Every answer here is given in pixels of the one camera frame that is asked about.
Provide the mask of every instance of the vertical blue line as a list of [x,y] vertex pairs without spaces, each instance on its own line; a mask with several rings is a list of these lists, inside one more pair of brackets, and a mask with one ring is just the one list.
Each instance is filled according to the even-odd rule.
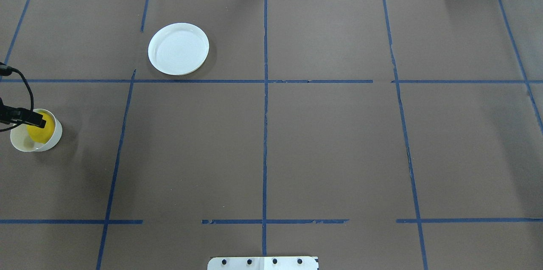
[[407,151],[407,162],[409,163],[409,176],[411,177],[411,191],[413,192],[413,203],[415,204],[415,215],[417,216],[417,227],[419,229],[419,243],[420,251],[423,256],[424,270],[428,270],[428,262],[426,259],[426,247],[424,244],[423,224],[420,220],[419,198],[417,197],[417,186],[415,185],[415,173],[413,173],[413,161],[411,160],[411,148],[409,148],[409,137],[407,136],[407,126],[405,115],[403,113],[403,104],[400,91],[400,83],[398,77],[398,70],[396,67],[396,59],[394,58],[394,52],[392,51],[392,33],[390,31],[390,21],[388,19],[388,9],[386,8],[386,0],[383,0],[384,18],[386,21],[386,31],[388,33],[388,44],[390,46],[390,58],[392,59],[392,65],[394,65],[394,80],[396,84],[396,94],[398,97],[398,105],[400,107],[400,117],[402,120],[403,140],[405,141]]
[[268,0],[264,0],[264,163],[262,175],[262,256],[266,256],[266,220],[268,217]]
[[109,216],[111,214],[111,204],[113,203],[115,183],[117,182],[117,172],[119,171],[120,151],[123,147],[124,130],[126,129],[126,117],[128,116],[128,109],[130,108],[130,101],[132,100],[132,89],[134,88],[135,77],[136,77],[136,70],[134,70],[134,72],[132,73],[132,79],[130,79],[130,88],[128,88],[128,98],[126,98],[126,107],[124,108],[123,126],[120,129],[119,147],[117,149],[117,158],[115,159],[115,169],[113,170],[113,178],[111,179],[109,199],[107,200],[107,209],[105,212],[104,228],[102,230],[102,238],[100,241],[100,250],[98,251],[98,260],[96,262],[96,270],[100,270],[101,260],[104,254],[105,239],[107,237],[107,226],[109,225]]
[[21,29],[21,25],[23,24],[23,19],[25,18],[25,14],[27,13],[28,5],[30,3],[31,3],[31,0],[27,0],[27,2],[25,3],[23,12],[21,13],[21,17],[19,18],[19,23],[17,23],[17,28],[15,28],[15,33],[13,34],[13,38],[11,39],[11,44],[9,44],[8,53],[6,54],[6,59],[4,59],[4,64],[9,63],[9,57],[11,56],[11,51],[13,50],[13,46],[15,45],[15,40],[17,40],[17,35],[19,34],[19,30]]
[[143,8],[143,16],[141,17],[141,32],[145,28],[145,18],[147,17],[147,7],[149,6],[149,0],[145,0],[145,7]]
[[506,11],[504,9],[504,4],[502,3],[502,0],[498,0],[498,4],[500,5],[500,10],[502,12],[502,16],[504,17],[504,22],[506,24],[507,34],[509,35],[509,39],[511,40],[512,48],[515,51],[516,61],[518,62],[518,67],[520,67],[520,72],[522,73],[522,78],[524,79],[524,84],[526,84],[526,88],[528,89],[528,94],[530,96],[530,100],[532,102],[532,107],[535,112],[535,118],[537,119],[537,123],[539,124],[539,130],[541,131],[541,134],[543,134],[543,123],[541,122],[541,115],[539,114],[539,110],[537,109],[537,104],[535,104],[534,94],[532,93],[532,88],[530,87],[530,83],[528,82],[528,76],[526,76],[526,71],[524,70],[524,65],[522,64],[522,60],[520,59],[520,54],[518,54],[518,48],[516,47],[516,42],[514,37],[512,36],[511,27],[509,26],[509,21],[507,20]]

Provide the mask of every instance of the yellow lemon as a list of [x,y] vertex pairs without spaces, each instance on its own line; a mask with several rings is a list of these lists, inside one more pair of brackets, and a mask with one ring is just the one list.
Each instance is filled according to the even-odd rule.
[[55,121],[47,113],[40,113],[43,120],[46,121],[45,128],[41,129],[35,126],[27,125],[28,135],[34,142],[45,144],[53,136],[55,131]]

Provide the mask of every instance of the yellow fruit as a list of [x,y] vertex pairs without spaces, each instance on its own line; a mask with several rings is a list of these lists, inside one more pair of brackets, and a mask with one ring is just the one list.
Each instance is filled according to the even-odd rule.
[[27,125],[28,135],[34,142],[45,144],[53,136],[55,131],[55,121],[47,113],[40,113],[43,116],[43,120],[46,121],[45,128],[41,129],[36,126]]

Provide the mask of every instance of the yellow ball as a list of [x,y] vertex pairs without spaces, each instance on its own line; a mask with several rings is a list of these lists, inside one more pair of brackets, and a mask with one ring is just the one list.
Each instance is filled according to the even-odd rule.
[[27,125],[28,135],[34,142],[45,144],[53,136],[55,131],[54,119],[46,113],[40,113],[43,116],[43,120],[46,121],[45,128],[41,129],[36,126]]

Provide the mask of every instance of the white bowl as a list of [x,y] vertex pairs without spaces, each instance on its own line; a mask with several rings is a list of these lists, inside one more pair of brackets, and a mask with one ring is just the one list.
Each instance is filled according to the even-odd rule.
[[209,40],[202,29],[177,22],[158,30],[147,49],[151,64],[168,75],[186,75],[200,67],[209,53]]
[[45,143],[34,142],[30,135],[26,125],[22,124],[15,129],[12,129],[9,134],[11,139],[11,144],[19,151],[22,152],[42,152],[51,149],[59,142],[60,137],[62,136],[62,125],[60,121],[56,119],[55,115],[45,109],[34,109],[36,113],[47,114],[53,118],[55,121],[55,130],[53,131],[53,136]]

